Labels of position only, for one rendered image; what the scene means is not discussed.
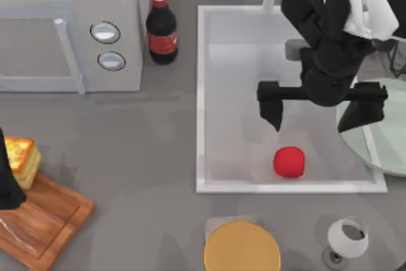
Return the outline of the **microwave oven door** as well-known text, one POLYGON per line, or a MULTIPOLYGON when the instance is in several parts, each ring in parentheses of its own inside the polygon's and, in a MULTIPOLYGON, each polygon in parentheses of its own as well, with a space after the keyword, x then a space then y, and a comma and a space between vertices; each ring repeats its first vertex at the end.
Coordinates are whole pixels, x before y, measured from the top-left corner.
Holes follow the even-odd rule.
POLYGON ((83 74, 84 58, 72 11, 56 7, 0 8, 0 93, 77 92, 54 20, 67 23, 83 74))

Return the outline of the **white goblet cup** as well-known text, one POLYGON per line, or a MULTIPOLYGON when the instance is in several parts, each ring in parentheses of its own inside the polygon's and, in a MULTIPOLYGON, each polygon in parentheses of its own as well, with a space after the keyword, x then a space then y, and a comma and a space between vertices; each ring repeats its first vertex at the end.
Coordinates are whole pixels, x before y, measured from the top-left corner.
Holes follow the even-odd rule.
POLYGON ((369 246, 369 230, 359 218, 336 220, 327 231, 327 246, 322 261, 328 271, 345 271, 349 261, 362 256, 369 246))

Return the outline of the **large round microwave knob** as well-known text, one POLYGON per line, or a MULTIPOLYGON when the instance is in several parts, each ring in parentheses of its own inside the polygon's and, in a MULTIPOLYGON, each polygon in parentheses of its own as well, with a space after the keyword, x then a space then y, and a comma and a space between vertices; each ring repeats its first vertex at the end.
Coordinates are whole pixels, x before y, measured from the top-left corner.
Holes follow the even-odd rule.
POLYGON ((91 37, 102 44, 113 44, 120 39, 121 32, 113 23, 103 21, 90 27, 91 37))

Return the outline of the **dark bottle with red label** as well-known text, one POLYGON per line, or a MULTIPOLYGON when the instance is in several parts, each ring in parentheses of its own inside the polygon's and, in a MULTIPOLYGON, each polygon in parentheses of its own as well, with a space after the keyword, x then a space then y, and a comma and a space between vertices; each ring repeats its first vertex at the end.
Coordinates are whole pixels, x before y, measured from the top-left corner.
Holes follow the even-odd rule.
POLYGON ((152 60, 159 65, 174 62, 178 54, 177 21, 167 0, 150 0, 146 27, 152 60))

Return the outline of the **round yellow coaster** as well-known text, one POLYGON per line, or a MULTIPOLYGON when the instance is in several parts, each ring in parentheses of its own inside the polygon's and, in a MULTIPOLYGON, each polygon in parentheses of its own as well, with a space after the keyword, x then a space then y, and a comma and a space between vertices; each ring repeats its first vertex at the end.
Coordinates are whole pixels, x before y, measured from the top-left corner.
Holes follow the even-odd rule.
POLYGON ((261 225, 235 220, 209 234, 203 251, 205 271, 281 271, 280 247, 261 225))

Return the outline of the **pale grey rounded box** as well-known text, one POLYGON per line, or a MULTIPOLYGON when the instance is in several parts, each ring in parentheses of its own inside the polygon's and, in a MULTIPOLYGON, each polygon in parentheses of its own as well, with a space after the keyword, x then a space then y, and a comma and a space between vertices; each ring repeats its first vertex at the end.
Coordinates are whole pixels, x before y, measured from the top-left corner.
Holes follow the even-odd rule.
POLYGON ((307 48, 308 44, 302 39, 288 39, 285 42, 285 59, 298 62, 301 59, 300 50, 307 48))

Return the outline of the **red apple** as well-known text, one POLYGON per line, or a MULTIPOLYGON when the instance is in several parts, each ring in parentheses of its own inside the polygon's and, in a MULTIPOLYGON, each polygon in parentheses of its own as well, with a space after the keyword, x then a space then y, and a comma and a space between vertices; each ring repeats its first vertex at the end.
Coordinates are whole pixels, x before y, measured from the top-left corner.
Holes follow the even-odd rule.
POLYGON ((305 153, 299 147, 282 147, 275 152, 273 169, 284 178, 299 178, 305 171, 305 153))

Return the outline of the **pale microwave oven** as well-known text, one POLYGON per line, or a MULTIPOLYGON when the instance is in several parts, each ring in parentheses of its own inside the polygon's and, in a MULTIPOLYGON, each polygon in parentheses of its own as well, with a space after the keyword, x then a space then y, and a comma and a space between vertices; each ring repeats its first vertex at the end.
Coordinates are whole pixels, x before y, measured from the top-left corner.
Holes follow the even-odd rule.
POLYGON ((140 89, 148 0, 0 0, 0 8, 6 6, 72 11, 84 58, 85 93, 140 89), (121 32, 120 39, 113 44, 102 44, 91 37, 90 27, 103 21, 113 23, 121 32), (123 69, 107 71, 98 65, 98 55, 109 51, 118 52, 126 59, 123 69))

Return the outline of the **pale green glass plate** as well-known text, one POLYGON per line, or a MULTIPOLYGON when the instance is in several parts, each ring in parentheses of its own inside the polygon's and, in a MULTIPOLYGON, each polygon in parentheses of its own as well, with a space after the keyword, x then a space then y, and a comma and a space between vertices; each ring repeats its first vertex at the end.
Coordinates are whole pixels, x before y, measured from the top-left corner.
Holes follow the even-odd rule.
POLYGON ((406 177, 406 81, 390 78, 369 81, 385 86, 389 95, 384 106, 384 120, 368 126, 379 163, 371 161, 364 127, 345 131, 341 138, 368 167, 387 175, 406 177))

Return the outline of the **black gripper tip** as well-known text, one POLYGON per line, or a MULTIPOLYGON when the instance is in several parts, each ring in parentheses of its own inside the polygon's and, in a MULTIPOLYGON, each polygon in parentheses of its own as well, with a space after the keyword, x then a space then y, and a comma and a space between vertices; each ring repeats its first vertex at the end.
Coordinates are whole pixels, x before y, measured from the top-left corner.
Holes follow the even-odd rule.
POLYGON ((16 210, 26 200, 27 196, 13 176, 0 128, 0 211, 16 210))

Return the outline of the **white sink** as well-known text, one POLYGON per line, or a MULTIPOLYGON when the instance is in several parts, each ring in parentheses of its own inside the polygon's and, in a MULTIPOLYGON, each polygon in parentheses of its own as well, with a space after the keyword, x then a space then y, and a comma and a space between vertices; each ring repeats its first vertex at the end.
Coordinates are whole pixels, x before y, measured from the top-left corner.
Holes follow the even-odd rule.
POLYGON ((363 165, 337 132, 339 112, 307 101, 284 102, 277 132, 259 116, 260 81, 299 86, 301 65, 285 59, 285 42, 299 34, 280 7, 199 6, 197 166, 199 193, 385 193, 383 174, 363 165), (305 170, 284 178, 275 152, 299 147, 305 170))

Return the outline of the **small round microwave knob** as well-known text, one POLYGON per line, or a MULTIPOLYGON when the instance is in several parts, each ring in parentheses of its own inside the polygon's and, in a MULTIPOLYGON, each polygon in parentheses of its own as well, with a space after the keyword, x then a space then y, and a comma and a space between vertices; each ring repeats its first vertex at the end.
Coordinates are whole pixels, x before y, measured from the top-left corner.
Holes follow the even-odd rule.
POLYGON ((109 51, 98 55, 98 65, 107 71, 118 71, 126 66, 126 59, 118 52, 109 51))

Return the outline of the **yellow toasted bread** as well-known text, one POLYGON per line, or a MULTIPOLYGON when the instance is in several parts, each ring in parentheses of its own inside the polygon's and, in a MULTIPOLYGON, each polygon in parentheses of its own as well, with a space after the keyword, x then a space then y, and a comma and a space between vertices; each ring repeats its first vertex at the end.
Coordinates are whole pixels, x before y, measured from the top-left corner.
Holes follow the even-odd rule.
POLYGON ((13 176, 20 188, 30 190, 41 162, 41 153, 33 139, 5 136, 5 145, 13 176))

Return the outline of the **wooden cutting board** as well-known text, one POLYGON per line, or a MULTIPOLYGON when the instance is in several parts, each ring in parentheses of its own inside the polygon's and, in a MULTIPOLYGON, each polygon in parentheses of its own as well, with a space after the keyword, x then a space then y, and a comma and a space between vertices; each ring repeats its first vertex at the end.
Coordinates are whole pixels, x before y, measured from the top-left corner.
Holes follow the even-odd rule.
POLYGON ((0 250, 31 271, 51 271, 95 204, 40 173, 25 194, 18 209, 0 211, 0 250))

